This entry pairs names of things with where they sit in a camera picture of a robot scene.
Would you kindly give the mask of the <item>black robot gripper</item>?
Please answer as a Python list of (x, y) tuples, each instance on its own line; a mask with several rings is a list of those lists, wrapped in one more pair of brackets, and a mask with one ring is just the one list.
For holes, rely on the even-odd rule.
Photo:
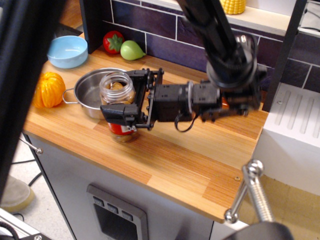
[(132, 80), (136, 95), (133, 104), (101, 105), (104, 119), (111, 124), (151, 130), (158, 122), (189, 122), (201, 117), (215, 121), (222, 112), (220, 90), (210, 81), (194, 84), (163, 84), (164, 71), (149, 69), (125, 72)]

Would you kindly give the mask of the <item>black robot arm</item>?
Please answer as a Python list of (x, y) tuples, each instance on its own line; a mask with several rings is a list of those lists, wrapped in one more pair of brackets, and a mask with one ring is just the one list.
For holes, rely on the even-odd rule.
[(207, 79), (163, 84), (162, 69), (129, 71), (134, 102), (102, 105), (108, 123), (151, 130), (155, 122), (215, 121), (259, 109), (267, 69), (257, 63), (255, 38), (233, 34), (218, 0), (181, 0), (179, 5), (203, 43)]

